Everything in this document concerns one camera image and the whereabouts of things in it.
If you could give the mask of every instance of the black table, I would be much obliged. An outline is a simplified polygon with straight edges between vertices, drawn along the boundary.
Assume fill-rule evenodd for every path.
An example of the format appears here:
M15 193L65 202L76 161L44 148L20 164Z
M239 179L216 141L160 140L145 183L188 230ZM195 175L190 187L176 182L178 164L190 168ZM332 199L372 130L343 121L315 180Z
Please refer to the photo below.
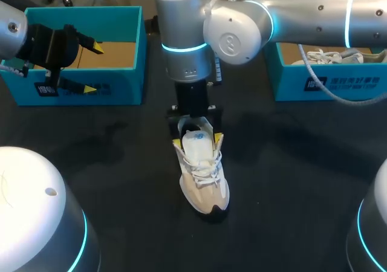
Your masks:
M102 272L346 271L345 239L387 158L386 103L276 103L262 56L223 66L227 218L199 217L178 183L165 111L175 103L149 38L145 103L19 108L0 84L0 146L20 146L60 170L96 229Z

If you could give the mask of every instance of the shoelace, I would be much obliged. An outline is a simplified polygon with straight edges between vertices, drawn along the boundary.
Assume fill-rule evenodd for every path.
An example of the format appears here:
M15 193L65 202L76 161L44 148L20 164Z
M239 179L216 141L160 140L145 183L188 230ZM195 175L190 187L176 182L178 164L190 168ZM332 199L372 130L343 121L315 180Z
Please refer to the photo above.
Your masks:
M340 53L333 51L324 53L321 49L319 51L308 51L307 57L309 60L315 60L318 63L341 63L342 61Z
M176 150L179 151L184 162L189 166L190 173L197 185L202 186L213 183L215 183L216 186L218 185L218 181L221 179L219 177L219 164L222 160L220 148L222 146L223 137L224 136L222 135L217 142L213 157L209 160L192 161L187 157L184 151L174 143Z

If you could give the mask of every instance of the teal box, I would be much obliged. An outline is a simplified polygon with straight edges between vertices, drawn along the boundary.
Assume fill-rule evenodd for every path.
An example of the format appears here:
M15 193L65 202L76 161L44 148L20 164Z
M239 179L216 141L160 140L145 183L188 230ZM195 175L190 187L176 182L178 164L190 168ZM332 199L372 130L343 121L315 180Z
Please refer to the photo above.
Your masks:
M332 100L322 92L305 65L286 65L279 44L264 47L267 72L276 101ZM387 64L312 65L313 71L335 95L367 100L387 92Z
M44 82L45 70L31 69L27 78L1 71L19 106L141 104L146 60L146 33L141 7L28 8L25 14L29 24L39 23L53 29L71 24L98 42L135 42L136 50L132 68L64 69L62 77L98 89L84 95L58 89L58 97L40 97L34 83ZM23 61L12 59L2 64L20 69Z

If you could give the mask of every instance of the cardboard box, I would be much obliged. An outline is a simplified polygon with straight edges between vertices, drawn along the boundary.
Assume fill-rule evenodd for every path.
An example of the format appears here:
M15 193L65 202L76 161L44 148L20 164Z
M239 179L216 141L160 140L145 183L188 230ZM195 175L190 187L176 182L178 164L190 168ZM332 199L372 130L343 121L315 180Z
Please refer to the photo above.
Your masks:
M135 57L133 42L101 42L104 53L83 50L78 68L132 68Z
M304 46L307 51L343 52L345 48ZM368 48L359 48L372 53ZM267 44L264 47L267 72L276 101L331 100L311 78L296 44ZM348 100L367 100L387 91L387 64L356 63L311 65L322 83L334 94Z
M39 96L34 83L45 81L45 69L33 65L27 78L0 71L19 106L141 103L147 42L141 7L28 8L25 14L29 24L40 23L53 29L62 29L65 24L71 24L77 31L102 42L105 53L96 55L81 49L79 62L76 60L71 67L61 71L62 77L97 89L83 95L58 89L57 97ZM19 59L2 62L15 68L21 68L23 63Z

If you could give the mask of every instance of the white sneaker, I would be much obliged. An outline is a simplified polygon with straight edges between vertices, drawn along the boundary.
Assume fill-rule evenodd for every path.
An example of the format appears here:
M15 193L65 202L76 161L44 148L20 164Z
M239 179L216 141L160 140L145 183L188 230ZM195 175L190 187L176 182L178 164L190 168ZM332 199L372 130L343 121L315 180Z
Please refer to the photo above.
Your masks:
M319 64L326 65L331 63L364 63L364 58L361 52L357 50L347 50L343 53L329 52L324 53L322 50L319 51L308 51L307 59L311 65ZM303 65L304 61L299 60L293 62L292 65Z
M200 213L208 215L225 211L230 190L221 163L224 136L222 134L215 144L212 127L204 117L196 120L195 125L199 130L182 134L182 146L180 142L174 142L182 172L181 190Z

